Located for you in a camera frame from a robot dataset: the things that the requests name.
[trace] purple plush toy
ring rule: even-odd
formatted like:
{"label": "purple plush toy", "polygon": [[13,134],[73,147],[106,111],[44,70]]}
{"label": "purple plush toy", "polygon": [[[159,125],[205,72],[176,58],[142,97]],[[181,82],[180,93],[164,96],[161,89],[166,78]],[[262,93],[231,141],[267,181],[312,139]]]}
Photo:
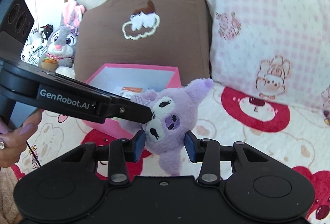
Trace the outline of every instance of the purple plush toy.
{"label": "purple plush toy", "polygon": [[184,88],[168,88],[160,93],[147,90],[131,101],[151,108],[152,119],[147,124],[119,120],[122,128],[135,134],[146,132],[146,148],[160,156],[160,167],[171,176],[179,176],[184,135],[197,123],[198,106],[213,86],[211,79],[196,79]]}

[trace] rabbit plush eye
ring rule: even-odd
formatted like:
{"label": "rabbit plush eye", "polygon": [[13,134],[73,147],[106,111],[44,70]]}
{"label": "rabbit plush eye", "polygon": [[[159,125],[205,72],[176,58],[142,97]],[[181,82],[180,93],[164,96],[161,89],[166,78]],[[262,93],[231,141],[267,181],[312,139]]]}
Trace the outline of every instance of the rabbit plush eye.
{"label": "rabbit plush eye", "polygon": [[59,33],[55,32],[54,35],[52,36],[51,42],[54,43],[58,39]]}
{"label": "rabbit plush eye", "polygon": [[75,43],[75,38],[72,36],[67,36],[65,40],[66,45],[73,45]]}

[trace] person's leg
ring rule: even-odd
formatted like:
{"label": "person's leg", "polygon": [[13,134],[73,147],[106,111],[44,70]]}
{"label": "person's leg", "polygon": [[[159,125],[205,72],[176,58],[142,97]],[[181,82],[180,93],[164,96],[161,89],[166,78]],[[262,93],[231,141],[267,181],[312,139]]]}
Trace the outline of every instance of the person's leg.
{"label": "person's leg", "polygon": [[14,202],[13,192],[17,178],[11,168],[0,170],[0,224],[16,224],[21,218]]}

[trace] gray rabbit plush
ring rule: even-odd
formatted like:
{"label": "gray rabbit plush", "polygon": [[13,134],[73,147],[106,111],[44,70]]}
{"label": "gray rabbit plush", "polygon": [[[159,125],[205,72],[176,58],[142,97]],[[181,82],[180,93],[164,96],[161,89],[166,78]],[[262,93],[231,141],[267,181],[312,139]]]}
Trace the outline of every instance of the gray rabbit plush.
{"label": "gray rabbit plush", "polygon": [[79,35],[78,28],[85,11],[85,7],[78,5],[76,1],[64,4],[60,27],[48,38],[47,53],[40,56],[39,67],[75,79],[75,46]]}

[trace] camera lens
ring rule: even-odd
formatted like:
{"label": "camera lens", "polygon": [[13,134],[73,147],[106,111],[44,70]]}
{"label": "camera lens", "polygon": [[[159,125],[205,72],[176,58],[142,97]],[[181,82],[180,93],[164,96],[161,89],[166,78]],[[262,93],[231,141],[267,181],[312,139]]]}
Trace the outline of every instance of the camera lens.
{"label": "camera lens", "polygon": [[27,34],[27,32],[29,31],[29,27],[30,27],[30,22],[27,22],[27,24],[25,25],[24,29],[23,29],[23,35],[25,36]]}
{"label": "camera lens", "polygon": [[15,21],[15,19],[16,19],[18,13],[19,13],[19,5],[16,4],[16,5],[12,8],[12,10],[10,11],[10,14],[9,14],[9,16],[8,16],[8,23],[9,23],[9,24],[11,24],[11,23],[13,23],[13,22]]}
{"label": "camera lens", "polygon": [[26,20],[26,14],[25,14],[25,12],[23,12],[20,15],[19,19],[17,20],[17,23],[16,23],[16,32],[19,32],[22,29],[25,20]]}

